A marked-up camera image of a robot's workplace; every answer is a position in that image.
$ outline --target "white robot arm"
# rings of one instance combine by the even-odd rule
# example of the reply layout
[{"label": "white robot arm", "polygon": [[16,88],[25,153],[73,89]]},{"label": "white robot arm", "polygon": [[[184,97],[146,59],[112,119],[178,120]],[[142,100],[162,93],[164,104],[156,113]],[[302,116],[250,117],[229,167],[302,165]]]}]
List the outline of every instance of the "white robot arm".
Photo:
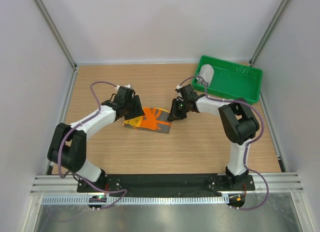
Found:
[{"label": "white robot arm", "polygon": [[[177,86],[176,91],[179,95],[172,100],[168,121],[184,119],[190,111],[220,116],[225,134],[231,141],[230,160],[225,168],[227,181],[231,186],[242,184],[249,172],[244,165],[244,154],[245,152],[248,154],[250,149],[250,145],[247,144],[259,130],[259,123],[251,109],[237,103],[236,100],[233,103],[222,102],[204,95],[197,95],[190,84],[184,87]],[[236,115],[241,115],[242,118],[238,120]]]},{"label": "white robot arm", "polygon": [[112,94],[111,98],[104,101],[99,109],[85,118],[70,125],[59,124],[53,134],[47,155],[50,161],[58,163],[59,148],[63,138],[68,132],[74,130],[67,138],[71,144],[63,145],[61,165],[93,182],[99,188],[104,188],[106,185],[106,173],[87,159],[87,141],[100,129],[121,117],[132,119],[144,115],[139,96],[130,85],[118,86],[116,89],[118,89],[117,94]]}]

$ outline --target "green plastic bin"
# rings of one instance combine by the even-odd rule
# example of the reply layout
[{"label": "green plastic bin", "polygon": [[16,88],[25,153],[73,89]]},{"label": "green plastic bin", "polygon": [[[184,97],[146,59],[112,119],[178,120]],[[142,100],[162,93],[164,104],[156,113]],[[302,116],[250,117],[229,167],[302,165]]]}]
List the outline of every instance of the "green plastic bin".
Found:
[{"label": "green plastic bin", "polygon": [[[207,92],[227,99],[245,98],[249,104],[259,101],[262,70],[245,65],[227,62],[217,58],[202,56],[195,75],[203,65],[210,64],[214,69],[213,79]],[[192,80],[195,90],[205,91],[196,78]]]}]

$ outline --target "wooden table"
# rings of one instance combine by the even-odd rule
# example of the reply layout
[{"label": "wooden table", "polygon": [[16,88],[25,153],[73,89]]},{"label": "wooden table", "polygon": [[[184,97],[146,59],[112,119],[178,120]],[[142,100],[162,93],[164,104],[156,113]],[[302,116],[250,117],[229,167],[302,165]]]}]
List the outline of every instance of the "wooden table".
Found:
[{"label": "wooden table", "polygon": [[[142,106],[170,110],[172,99],[177,96],[177,84],[192,76],[196,67],[196,64],[82,66],[66,123],[78,121],[97,108],[90,84],[99,80],[132,84]],[[94,90],[101,102],[116,92],[106,84],[97,84]],[[254,106],[263,113],[260,103]],[[106,173],[224,172],[229,161],[230,142],[220,118],[205,113],[188,113],[187,116],[185,120],[174,121],[169,134],[124,128],[124,120],[120,119],[88,141],[87,158]],[[251,146],[248,166],[260,172],[281,171],[267,126],[262,139]]]}]

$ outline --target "purple cable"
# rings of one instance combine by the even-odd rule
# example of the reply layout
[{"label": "purple cable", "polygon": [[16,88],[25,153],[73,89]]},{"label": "purple cable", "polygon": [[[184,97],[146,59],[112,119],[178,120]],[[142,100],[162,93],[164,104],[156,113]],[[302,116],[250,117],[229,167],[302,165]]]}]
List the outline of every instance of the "purple cable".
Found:
[{"label": "purple cable", "polygon": [[253,209],[256,209],[256,208],[261,207],[262,205],[265,204],[265,202],[267,201],[267,199],[268,199],[268,197],[269,197],[269,186],[268,186],[268,183],[267,183],[266,179],[263,177],[263,175],[262,175],[261,173],[255,171],[255,170],[253,170],[253,169],[248,168],[248,166],[246,165],[246,160],[247,160],[247,154],[248,154],[248,149],[249,149],[248,146],[249,146],[250,144],[258,141],[258,140],[262,137],[262,135],[263,135],[263,133],[264,133],[264,131],[265,131],[265,122],[264,122],[264,119],[263,119],[262,115],[260,114],[260,112],[259,112],[254,106],[252,106],[252,105],[250,105],[250,104],[248,104],[248,103],[246,103],[246,102],[238,101],[238,100],[226,100],[226,99],[218,99],[218,98],[209,97],[208,92],[207,92],[207,84],[208,84],[208,83],[207,83],[207,82],[205,81],[205,79],[204,79],[203,77],[201,77],[201,76],[192,76],[192,77],[189,77],[189,78],[187,78],[187,79],[184,79],[184,80],[182,81],[182,83],[179,84],[179,86],[181,86],[185,81],[187,81],[187,80],[189,80],[189,79],[191,79],[191,78],[200,78],[200,79],[202,79],[202,81],[203,81],[203,83],[204,83],[204,94],[205,94],[205,97],[208,98],[209,100],[212,100],[212,101],[215,101],[215,102],[227,102],[227,103],[236,102],[236,103],[240,103],[240,104],[246,105],[246,106],[249,107],[250,109],[254,110],[255,113],[258,115],[259,120],[260,120],[260,122],[261,122],[261,132],[260,132],[260,134],[258,135],[257,138],[255,138],[254,140],[248,142],[248,143],[245,145],[245,150],[244,150],[244,155],[243,155],[243,165],[244,165],[244,167],[245,167],[247,170],[249,170],[249,171],[251,171],[251,172],[253,172],[253,173],[256,173],[257,175],[259,175],[259,176],[262,178],[262,180],[263,180],[264,183],[265,183],[266,190],[267,190],[267,191],[266,191],[266,195],[265,195],[264,200],[263,200],[260,204],[258,204],[257,206],[254,206],[254,207],[251,207],[251,208],[237,208],[237,207],[232,206],[232,208],[238,209],[238,210],[249,211],[249,210],[253,210]]},{"label": "purple cable", "polygon": [[[67,140],[67,138],[70,136],[70,134],[72,134],[73,131],[75,131],[78,127],[80,127],[82,124],[84,123],[87,123],[88,121],[90,121],[91,119],[97,117],[97,115],[99,114],[100,110],[101,110],[101,104],[100,104],[100,101],[96,95],[96,93],[94,92],[94,89],[93,89],[93,86],[97,83],[105,83],[105,84],[109,84],[109,85],[112,85],[114,87],[117,87],[115,84],[113,83],[110,83],[110,82],[106,82],[106,81],[96,81],[94,83],[92,83],[90,85],[90,90],[92,92],[92,95],[94,97],[94,99],[96,100],[96,103],[98,104],[98,111],[93,114],[91,117],[85,119],[84,121],[82,121],[81,123],[77,124],[75,127],[73,127],[72,129],[70,129],[70,131],[63,137],[62,141],[61,141],[61,144],[60,144],[60,147],[59,147],[59,151],[58,151],[58,172],[59,172],[59,176],[60,178],[65,178],[69,173],[70,171],[67,171],[65,174],[62,174],[62,171],[61,171],[61,158],[62,158],[62,149],[64,147],[64,144]],[[122,195],[116,200],[114,201],[113,203],[111,204],[108,204],[104,207],[101,207],[100,210],[103,210],[103,209],[107,209],[107,208],[110,208],[112,206],[114,206],[116,203],[118,203],[126,194],[127,194],[127,190],[126,189],[120,189],[120,190],[117,190],[117,191],[106,191],[106,190],[103,190],[103,189],[100,189],[98,187],[96,187],[94,184],[92,184],[89,180],[81,177],[80,175],[76,174],[76,173],[73,173],[73,175],[81,178],[83,181],[85,181],[87,184],[89,184],[93,189],[95,189],[96,191],[99,191],[99,192],[103,192],[103,193],[109,193],[109,194],[114,194],[114,193],[122,193]],[[69,218],[69,219],[65,219],[65,220],[60,220],[60,219],[54,219],[52,218],[52,220],[56,221],[56,222],[61,222],[61,223],[64,223],[64,222],[69,222],[73,219],[76,219],[77,217],[79,217],[80,215],[88,212],[88,211],[91,211],[90,210],[85,210],[85,211],[82,211],[81,213],[77,214],[76,216],[72,217],[72,218]],[[48,219],[51,217],[51,213],[48,214],[47,218],[45,219],[43,225],[42,225],[42,228],[40,229],[40,231],[43,231],[43,229],[45,228],[44,226],[46,225],[46,223],[48,222]]]},{"label": "purple cable", "polygon": [[62,157],[62,149],[63,149],[63,147],[64,147],[64,145],[66,143],[67,138],[70,136],[70,134],[72,134],[73,131],[75,131],[82,124],[87,123],[91,119],[97,117],[97,115],[99,114],[99,112],[101,110],[100,101],[99,101],[99,99],[98,99],[98,97],[97,97],[97,95],[96,95],[96,93],[94,92],[94,89],[93,89],[94,84],[97,84],[97,83],[105,83],[105,84],[109,84],[109,85],[112,85],[114,87],[117,87],[115,84],[110,83],[110,82],[105,82],[105,81],[96,81],[96,82],[94,82],[94,83],[92,83],[90,85],[90,90],[92,92],[92,95],[93,95],[94,99],[96,100],[96,103],[98,104],[98,111],[95,114],[93,114],[91,117],[85,119],[81,123],[78,123],[75,127],[70,129],[69,132],[66,133],[66,135],[63,137],[62,142],[61,142],[60,147],[59,147],[59,151],[58,151],[58,163],[57,163],[58,164],[58,173],[59,173],[60,178],[65,178],[65,176],[62,174],[62,171],[61,171],[61,157]]}]

